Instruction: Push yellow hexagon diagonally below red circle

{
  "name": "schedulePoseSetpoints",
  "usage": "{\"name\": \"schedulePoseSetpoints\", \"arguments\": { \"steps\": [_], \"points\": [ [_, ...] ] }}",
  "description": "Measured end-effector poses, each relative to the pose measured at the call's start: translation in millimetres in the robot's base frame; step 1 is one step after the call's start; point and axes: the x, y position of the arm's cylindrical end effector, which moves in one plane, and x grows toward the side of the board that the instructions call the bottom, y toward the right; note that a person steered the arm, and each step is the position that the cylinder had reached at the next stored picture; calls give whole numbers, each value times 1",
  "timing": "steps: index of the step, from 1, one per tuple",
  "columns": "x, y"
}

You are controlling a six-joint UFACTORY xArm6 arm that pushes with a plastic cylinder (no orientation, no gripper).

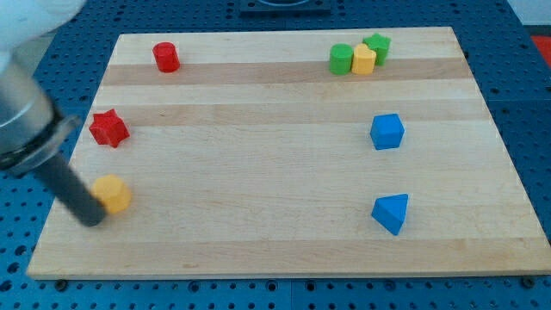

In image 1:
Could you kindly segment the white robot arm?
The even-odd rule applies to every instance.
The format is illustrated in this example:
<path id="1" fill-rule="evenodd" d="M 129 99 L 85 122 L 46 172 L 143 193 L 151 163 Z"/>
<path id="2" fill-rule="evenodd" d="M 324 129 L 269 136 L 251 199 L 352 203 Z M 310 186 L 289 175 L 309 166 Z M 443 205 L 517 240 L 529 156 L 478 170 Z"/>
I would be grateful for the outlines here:
<path id="1" fill-rule="evenodd" d="M 106 211 L 59 153 L 80 120 L 64 116 L 13 55 L 23 43 L 67 23 L 84 4 L 1 2 L 1 169 L 14 177 L 33 172 L 82 225 L 96 226 Z"/>

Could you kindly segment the silver end effector flange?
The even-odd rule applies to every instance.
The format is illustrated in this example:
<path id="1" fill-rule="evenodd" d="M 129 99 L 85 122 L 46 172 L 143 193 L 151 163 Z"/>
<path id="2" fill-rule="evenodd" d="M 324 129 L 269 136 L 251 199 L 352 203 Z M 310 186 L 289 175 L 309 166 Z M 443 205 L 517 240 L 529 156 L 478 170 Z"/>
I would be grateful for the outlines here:
<path id="1" fill-rule="evenodd" d="M 9 53 L 1 55 L 1 169 L 24 175 L 59 153 L 80 125 L 65 116 Z"/>

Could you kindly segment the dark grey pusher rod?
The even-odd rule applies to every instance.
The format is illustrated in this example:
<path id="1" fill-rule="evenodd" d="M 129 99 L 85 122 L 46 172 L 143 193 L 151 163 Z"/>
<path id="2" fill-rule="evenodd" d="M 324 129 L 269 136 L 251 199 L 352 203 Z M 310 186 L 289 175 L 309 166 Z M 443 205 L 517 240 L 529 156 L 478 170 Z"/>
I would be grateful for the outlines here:
<path id="1" fill-rule="evenodd" d="M 107 213 L 87 190 L 61 154 L 54 155 L 34 169 L 34 174 L 84 226 L 97 226 Z"/>

